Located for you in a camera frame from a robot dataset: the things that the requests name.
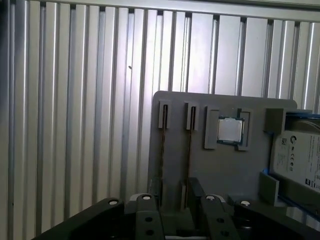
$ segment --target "metal strip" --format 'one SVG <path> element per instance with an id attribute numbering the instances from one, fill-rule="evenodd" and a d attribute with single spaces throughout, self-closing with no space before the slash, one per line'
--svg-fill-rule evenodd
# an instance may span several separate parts
<path id="1" fill-rule="evenodd" d="M 26 238 L 27 220 L 28 7 L 27 1 L 19 1 L 15 6 L 13 239 L 17 240 Z"/>
<path id="2" fill-rule="evenodd" d="M 58 3 L 88 4 L 88 0 L 56 0 Z M 182 0 L 92 0 L 90 5 L 109 6 L 119 8 L 168 10 L 178 12 L 193 12 L 202 14 L 217 14 L 241 16 L 248 18 L 292 20 L 299 22 L 320 22 L 317 11 L 306 11 L 288 8 L 266 8 L 257 5 L 240 5 L 219 2 L 199 2 Z"/>
<path id="3" fill-rule="evenodd" d="M 153 98 L 153 76 L 156 44 L 157 11 L 147 11 L 145 38 L 145 66 L 143 81 L 143 101 L 141 114 L 141 141 L 139 145 L 140 162 L 138 166 L 137 192 L 147 191 L 148 163 L 151 127 L 151 103 Z"/>
<path id="4" fill-rule="evenodd" d="M 7 240 L 8 236 L 8 177 L 9 177 L 9 108 L 10 108 L 10 5 L 5 1 L 6 13 L 0 16 L 3 24 L 0 44 L 0 239 Z"/>
<path id="5" fill-rule="evenodd" d="M 311 23 L 308 36 L 305 81 L 303 86 L 302 108 L 314 110 L 317 100 L 316 82 L 318 71 L 318 57 L 320 47 L 320 23 Z"/>
<path id="6" fill-rule="evenodd" d="M 98 155 L 97 201 L 110 195 L 113 81 L 115 64 L 116 9 L 105 8 L 104 52 L 101 99 L 101 134 Z"/>
<path id="7" fill-rule="evenodd" d="M 246 20 L 242 96 L 262 96 L 267 25 L 267 19 Z"/>
<path id="8" fill-rule="evenodd" d="M 95 142 L 96 82 L 98 57 L 99 7 L 89 7 L 88 53 L 85 92 L 85 122 L 83 143 L 82 210 L 92 205 Z"/>
<path id="9" fill-rule="evenodd" d="M 172 88 L 170 84 L 170 61 L 171 61 L 171 38 L 173 13 L 172 11 L 163 12 L 162 22 L 162 42 L 161 42 L 161 60 L 160 60 L 160 90 L 168 91 Z"/>
<path id="10" fill-rule="evenodd" d="M 116 76 L 114 92 L 114 110 L 112 121 L 112 155 L 110 163 L 109 195 L 120 197 L 121 162 L 122 162 L 122 137 L 124 121 L 124 93 L 126 79 L 126 56 L 128 37 L 128 13 L 127 8 L 120 8 L 117 28 L 117 52 L 116 52 Z"/>
<path id="11" fill-rule="evenodd" d="M 309 36 L 309 22 L 301 22 L 299 31 L 299 42 L 298 42 L 298 54 L 295 69 L 295 86 L 293 99 L 297 103 L 298 109 L 303 106 L 303 92 L 304 92 L 304 81 L 305 81 L 305 69 L 307 59 L 307 47 L 308 47 L 308 36 Z"/>
<path id="12" fill-rule="evenodd" d="M 155 94 L 160 89 L 161 43 L 162 43 L 162 34 L 163 34 L 162 28 L 163 28 L 163 16 L 157 15 L 156 25 L 155 25 L 155 46 L 154 46 L 154 62 L 153 62 L 153 88 L 152 88 L 153 94 Z"/>
<path id="13" fill-rule="evenodd" d="M 279 72 L 277 76 L 276 98 L 288 99 L 291 85 L 291 68 L 295 35 L 295 22 L 282 23 Z"/>
<path id="14" fill-rule="evenodd" d="M 75 7 L 75 64 L 71 105 L 70 216 L 81 211 L 83 178 L 84 89 L 86 67 L 87 6 Z"/>
<path id="15" fill-rule="evenodd" d="M 67 139 L 67 104 L 69 82 L 70 5 L 60 5 L 58 39 L 58 75 L 56 90 L 56 139 L 54 174 L 54 216 L 53 225 L 64 220 L 65 207 L 65 166 Z"/>
<path id="16" fill-rule="evenodd" d="M 279 73 L 279 60 L 280 60 L 280 47 L 281 47 L 281 32 L 282 21 L 275 20 L 273 22 L 272 31 L 272 44 L 271 44 L 271 57 L 270 57 L 270 69 L 269 69 L 269 86 L 268 86 L 268 98 L 276 98 L 277 94 L 277 79 Z"/>
<path id="17" fill-rule="evenodd" d="M 220 16 L 215 94 L 235 95 L 240 17 Z"/>
<path id="18" fill-rule="evenodd" d="M 183 92 L 183 55 L 186 14 L 184 12 L 175 13 L 174 18 L 174 54 L 172 68 L 172 91 Z"/>
<path id="19" fill-rule="evenodd" d="M 188 92 L 208 93 L 212 30 L 212 15 L 192 14 Z"/>
<path id="20" fill-rule="evenodd" d="M 219 21 L 218 19 L 213 18 L 211 59 L 210 59 L 210 79 L 209 79 L 209 89 L 208 89 L 208 92 L 210 94 L 214 94 L 216 90 L 218 40 L 219 40 L 218 37 L 219 37 Z"/>
<path id="21" fill-rule="evenodd" d="M 58 4 L 46 4 L 43 82 L 42 232 L 53 227 Z"/>
<path id="22" fill-rule="evenodd" d="M 137 193 L 137 171 L 140 165 L 140 131 L 141 131 L 141 78 L 143 61 L 143 37 L 145 12 L 141 9 L 134 10 L 131 101 L 129 116 L 129 140 L 127 155 L 127 173 L 125 186 L 125 199 Z"/>
<path id="23" fill-rule="evenodd" d="M 38 157 L 38 84 L 40 53 L 40 2 L 29 2 L 29 56 L 27 85 L 27 197 L 26 239 L 36 234 L 36 190 Z"/>

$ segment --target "white screw head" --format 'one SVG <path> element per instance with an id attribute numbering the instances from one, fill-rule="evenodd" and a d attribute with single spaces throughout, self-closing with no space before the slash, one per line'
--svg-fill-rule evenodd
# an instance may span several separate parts
<path id="1" fill-rule="evenodd" d="M 214 196 L 206 196 L 206 199 L 208 199 L 208 200 L 210 200 L 210 201 L 213 201 L 213 200 L 215 200 L 215 197 Z"/>
<path id="2" fill-rule="evenodd" d="M 242 205 L 245 205 L 246 207 L 248 207 L 250 205 L 250 202 L 248 201 L 242 201 L 241 202 Z"/>
<path id="3" fill-rule="evenodd" d="M 117 203 L 118 203 L 118 201 L 115 201 L 115 200 L 109 202 L 110 205 L 116 205 Z"/>

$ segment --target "gray plastic holder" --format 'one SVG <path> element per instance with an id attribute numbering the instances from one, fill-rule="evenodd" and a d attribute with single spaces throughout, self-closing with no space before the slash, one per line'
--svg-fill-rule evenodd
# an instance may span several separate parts
<path id="1" fill-rule="evenodd" d="M 259 175 L 268 167 L 272 144 L 264 132 L 266 109 L 297 109 L 293 100 L 185 92 L 157 92 L 152 101 L 148 180 L 158 177 L 161 155 L 161 106 L 170 103 L 169 128 L 163 152 L 164 210 L 181 209 L 182 183 L 186 182 L 190 130 L 188 119 L 195 107 L 189 177 L 198 178 L 204 191 L 225 196 L 258 198 Z M 243 118 L 241 145 L 217 143 L 218 118 Z"/>

